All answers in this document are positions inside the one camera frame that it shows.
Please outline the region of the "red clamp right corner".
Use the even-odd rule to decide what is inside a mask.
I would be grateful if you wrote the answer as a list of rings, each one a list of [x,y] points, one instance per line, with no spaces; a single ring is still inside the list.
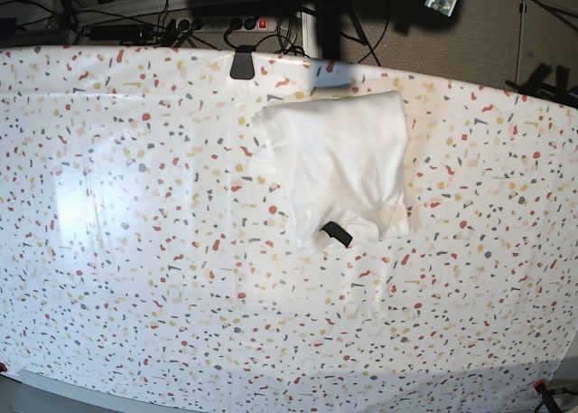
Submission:
[[[543,397],[548,392],[548,388],[542,380],[537,380],[533,384],[533,388],[540,397]]]

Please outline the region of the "black table clamp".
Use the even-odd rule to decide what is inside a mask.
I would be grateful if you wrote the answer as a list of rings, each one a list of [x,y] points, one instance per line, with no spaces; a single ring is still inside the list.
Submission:
[[[233,80],[252,80],[255,77],[255,68],[252,53],[256,50],[253,45],[239,45],[233,56],[229,76]]]

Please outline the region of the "black power adapter brick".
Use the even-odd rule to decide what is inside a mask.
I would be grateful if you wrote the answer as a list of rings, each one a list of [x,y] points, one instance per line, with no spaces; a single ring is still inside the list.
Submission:
[[[154,38],[154,28],[147,24],[110,24],[89,28],[92,41],[146,42]]]

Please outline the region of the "white power strip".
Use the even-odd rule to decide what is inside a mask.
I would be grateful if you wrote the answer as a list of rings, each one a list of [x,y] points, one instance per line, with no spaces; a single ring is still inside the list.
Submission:
[[[194,22],[202,23],[196,33],[224,33],[230,25],[232,17],[205,17],[194,20],[190,17],[179,17],[175,19],[177,27],[185,29],[193,26]],[[251,23],[252,17],[240,17],[240,32],[248,33],[273,33],[276,30],[277,20],[274,17],[260,17],[255,23]]]

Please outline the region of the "white printed T-shirt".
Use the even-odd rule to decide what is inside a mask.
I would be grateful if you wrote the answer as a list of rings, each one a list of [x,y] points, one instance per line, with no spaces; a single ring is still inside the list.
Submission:
[[[404,103],[396,91],[268,106],[253,117],[288,203],[298,249],[375,243],[410,231]]]

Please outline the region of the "terrazzo pattern tablecloth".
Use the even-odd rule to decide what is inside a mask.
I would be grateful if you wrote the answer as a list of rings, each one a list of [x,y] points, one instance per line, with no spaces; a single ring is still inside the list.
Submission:
[[[1,360],[202,412],[510,412],[577,336],[577,111],[232,52],[1,52]],[[299,249],[252,119],[395,91],[409,231]]]

